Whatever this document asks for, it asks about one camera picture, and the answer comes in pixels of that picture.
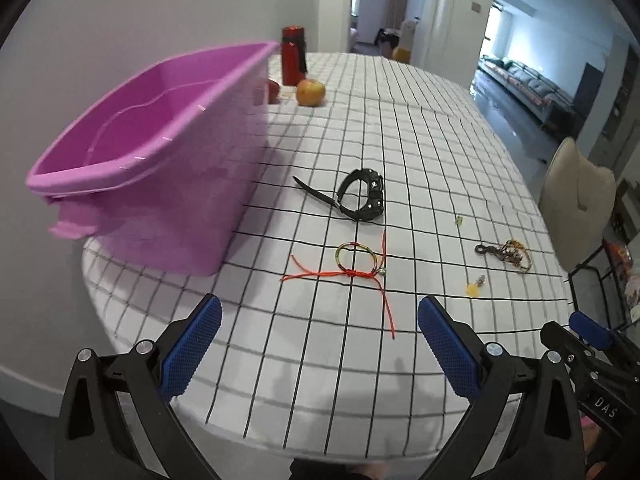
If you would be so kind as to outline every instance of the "beige chair back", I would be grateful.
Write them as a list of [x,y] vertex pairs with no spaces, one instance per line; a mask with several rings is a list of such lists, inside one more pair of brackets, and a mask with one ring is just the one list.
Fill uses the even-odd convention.
[[615,198],[613,172],[588,161],[567,137],[549,165],[538,202],[564,270],[574,270],[597,247]]

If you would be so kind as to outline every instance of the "red apple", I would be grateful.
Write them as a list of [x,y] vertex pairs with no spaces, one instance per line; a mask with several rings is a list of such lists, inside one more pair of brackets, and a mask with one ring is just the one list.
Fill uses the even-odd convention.
[[271,79],[268,80],[269,83],[269,104],[275,105],[278,104],[278,95],[280,94],[280,85]]

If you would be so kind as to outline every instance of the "table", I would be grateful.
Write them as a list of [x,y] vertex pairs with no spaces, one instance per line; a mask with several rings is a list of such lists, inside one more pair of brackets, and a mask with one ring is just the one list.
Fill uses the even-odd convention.
[[[289,456],[431,456],[467,402],[416,330],[419,300],[434,294],[483,340],[540,356],[542,325],[566,325],[572,311],[566,275],[519,171],[465,89],[382,57],[310,54],[308,61],[310,76],[327,85],[326,106],[299,108],[283,89],[280,105],[270,107],[264,173],[219,273],[142,269],[112,260],[90,239],[84,279],[119,351],[155,339],[204,293],[220,297],[222,327],[173,401],[207,431]],[[270,72],[279,77],[277,58]],[[360,167],[384,175],[385,214],[375,222],[329,211],[292,180],[332,192]],[[356,193],[346,200],[354,206]],[[380,251],[383,230],[395,340],[371,280],[280,281],[299,271],[292,254],[313,270],[336,270],[338,245],[357,240]],[[527,274],[474,252],[479,240],[511,237],[531,250]],[[367,254],[354,259],[370,269]],[[482,274],[486,285],[471,300],[466,284]]]

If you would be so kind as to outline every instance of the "chair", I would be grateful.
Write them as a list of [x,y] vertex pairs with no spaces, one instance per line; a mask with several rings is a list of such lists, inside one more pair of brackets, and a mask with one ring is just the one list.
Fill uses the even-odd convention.
[[[602,232],[609,222],[615,198],[616,179],[613,172],[587,160],[578,150],[574,140],[570,137],[565,138],[546,172],[538,207],[545,219],[558,262],[569,273],[568,281],[574,309],[578,310],[578,303],[573,278],[581,269],[591,270],[598,275],[610,328],[612,327],[609,305],[603,286],[603,281],[610,274],[615,280],[623,318],[626,319],[620,282],[614,272],[614,263],[607,243],[602,239]],[[600,246],[589,254],[598,242]],[[603,250],[610,265],[610,270],[604,276],[596,267],[590,265]]]

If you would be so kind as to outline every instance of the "pink bin handle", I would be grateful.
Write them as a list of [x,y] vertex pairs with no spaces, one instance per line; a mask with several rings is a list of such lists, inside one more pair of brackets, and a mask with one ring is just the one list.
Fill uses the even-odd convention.
[[60,200],[58,223],[49,228],[58,238],[78,240],[85,236],[95,235],[98,231],[98,213],[87,203],[79,203],[69,199]]

